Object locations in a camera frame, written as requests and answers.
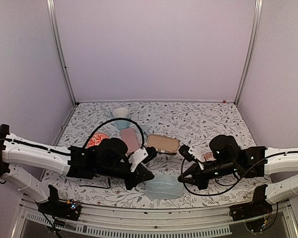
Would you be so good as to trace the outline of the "light blue cleaning cloth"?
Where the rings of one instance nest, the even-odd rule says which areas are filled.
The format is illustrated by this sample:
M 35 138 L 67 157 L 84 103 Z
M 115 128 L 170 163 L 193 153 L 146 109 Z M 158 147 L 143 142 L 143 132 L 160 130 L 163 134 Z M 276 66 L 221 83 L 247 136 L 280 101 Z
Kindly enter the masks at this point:
M 177 177 L 172 175 L 157 175 L 146 182 L 145 196 L 150 199 L 171 200 L 178 199 L 184 186 Z

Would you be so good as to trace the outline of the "brown plaid glasses case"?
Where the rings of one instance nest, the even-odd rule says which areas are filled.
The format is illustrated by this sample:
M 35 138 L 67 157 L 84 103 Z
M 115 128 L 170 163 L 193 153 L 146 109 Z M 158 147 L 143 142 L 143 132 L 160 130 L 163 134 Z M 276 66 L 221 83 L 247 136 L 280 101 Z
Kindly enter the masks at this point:
M 147 138 L 147 146 L 154 147 L 159 153 L 176 154 L 180 147 L 180 143 L 175 138 L 150 134 Z

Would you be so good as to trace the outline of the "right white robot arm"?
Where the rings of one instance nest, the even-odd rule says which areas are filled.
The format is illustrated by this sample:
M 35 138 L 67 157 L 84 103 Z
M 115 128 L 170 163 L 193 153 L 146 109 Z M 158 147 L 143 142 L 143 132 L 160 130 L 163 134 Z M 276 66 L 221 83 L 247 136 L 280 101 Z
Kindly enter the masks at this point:
M 209 181 L 237 173 L 239 179 L 264 177 L 283 172 L 297 174 L 283 181 L 265 184 L 255 188 L 253 199 L 247 205 L 251 216 L 258 216 L 267 204 L 298 195 L 298 148 L 272 148 L 253 146 L 241 149 L 233 136 L 214 137 L 209 148 L 213 160 L 205 161 L 204 156 L 187 145 L 179 148 L 184 161 L 192 165 L 187 170 L 180 170 L 178 181 L 184 186 L 191 184 L 199 190 L 208 188 Z

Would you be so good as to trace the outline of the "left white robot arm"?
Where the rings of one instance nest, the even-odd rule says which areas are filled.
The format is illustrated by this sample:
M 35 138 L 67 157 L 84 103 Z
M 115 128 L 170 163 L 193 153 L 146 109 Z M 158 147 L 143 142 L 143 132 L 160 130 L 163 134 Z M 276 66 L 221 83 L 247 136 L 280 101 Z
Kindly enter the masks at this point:
M 43 185 L 22 164 L 57 172 L 70 178 L 93 179 L 96 175 L 123 179 L 127 190 L 154 178 L 143 166 L 157 156 L 154 147 L 144 147 L 129 154 L 119 138 L 103 139 L 99 145 L 62 147 L 40 144 L 18 137 L 9 125 L 0 125 L 0 178 L 26 193 L 53 215 L 60 215 L 64 205 L 58 192 Z

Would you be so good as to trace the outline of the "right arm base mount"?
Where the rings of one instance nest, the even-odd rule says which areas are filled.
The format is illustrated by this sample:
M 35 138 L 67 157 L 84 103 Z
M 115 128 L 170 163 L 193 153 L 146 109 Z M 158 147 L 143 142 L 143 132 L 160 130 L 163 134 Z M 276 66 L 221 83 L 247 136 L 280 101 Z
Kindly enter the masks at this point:
M 229 208 L 229 215 L 233 221 L 240 221 L 271 213 L 272 205 L 266 201 L 265 195 L 267 184 L 255 188 L 250 202 L 232 205 Z

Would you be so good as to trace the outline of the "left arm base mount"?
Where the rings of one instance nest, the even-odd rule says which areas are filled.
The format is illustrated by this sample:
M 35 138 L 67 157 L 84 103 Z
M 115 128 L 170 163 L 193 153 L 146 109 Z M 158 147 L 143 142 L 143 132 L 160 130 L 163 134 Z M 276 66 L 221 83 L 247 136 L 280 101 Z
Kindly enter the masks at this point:
M 81 202 L 70 199 L 61 201 L 59 199 L 58 190 L 52 185 L 48 185 L 48 200 L 38 203 L 38 211 L 56 218 L 63 218 L 72 221 L 78 221 L 81 213 Z

